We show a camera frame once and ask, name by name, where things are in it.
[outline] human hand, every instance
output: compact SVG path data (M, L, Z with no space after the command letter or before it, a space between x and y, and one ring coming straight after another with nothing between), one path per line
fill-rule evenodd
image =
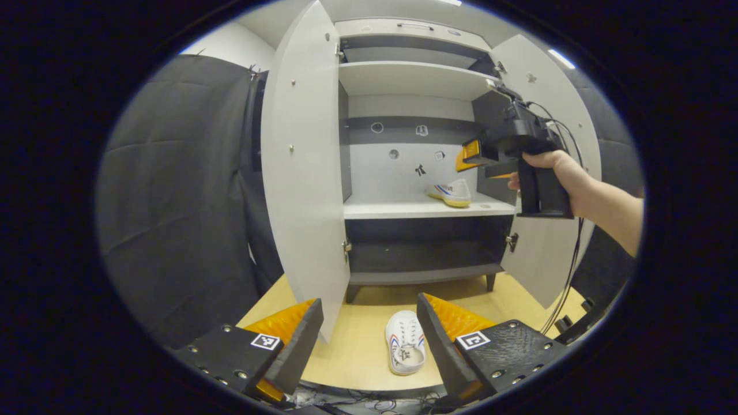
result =
M575 216L587 217L587 207L596 180L587 174L565 151L556 150L535 156L523 153L523 159L531 166L552 168L561 186L569 193L571 211ZM518 190L520 195L520 176L517 172L510 175L508 188Z

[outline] ceiling light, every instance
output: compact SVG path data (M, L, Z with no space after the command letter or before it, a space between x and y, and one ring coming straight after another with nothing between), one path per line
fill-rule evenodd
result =
M572 63L571 63L571 62L570 62L570 61L569 61L569 60L568 60L567 58L564 58L564 57L563 57L563 56L562 56L562 55L561 55L560 53L558 53L557 51L555 51L555 50L553 50L553 49L549 49L549 50L548 50L548 53L550 53L550 54L552 54L553 56L555 56L555 57L556 57L556 59L560 60L560 61L561 61L561 63L562 63L562 64L564 64L564 65L566 65L566 67L567 67L567 68L569 68L569 69L574 69L574 65L573 65L573 64L572 64Z

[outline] sneaker on floor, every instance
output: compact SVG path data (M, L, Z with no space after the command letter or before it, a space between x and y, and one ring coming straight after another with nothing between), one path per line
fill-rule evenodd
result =
M390 370L394 374L413 374L425 363L425 337L418 316L404 310L395 313L384 328L390 347Z

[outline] wooden floor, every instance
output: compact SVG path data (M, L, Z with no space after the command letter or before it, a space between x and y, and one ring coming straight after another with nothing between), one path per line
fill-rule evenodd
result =
M483 276L434 284L363 287L352 304L343 304L331 342L316 343L303 372L303 380L368 391L440 385L441 376L427 346L426 363L419 372L397 376L389 369L384 326L400 310L415 311L416 296L420 292L451 301L495 323L518 319L534 329L542 328L558 301L554 301L549 309L543 309L514 278L504 272L497 274L492 292L486 291ZM584 298L572 289L559 317L568 315L573 322L578 321L584 315L583 301ZM295 303L287 279L282 276L238 326L247 326ZM553 326L546 333L551 338L558 334Z

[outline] shoe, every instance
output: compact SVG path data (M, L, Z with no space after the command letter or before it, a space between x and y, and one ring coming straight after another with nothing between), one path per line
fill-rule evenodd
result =
M390 370L408 375L420 370L425 363L425 336L418 316L409 310L395 313L384 328L390 347Z
M428 187L428 196L442 199L447 205L454 208L465 208L472 203L472 194L466 179L454 180L448 185L433 185Z

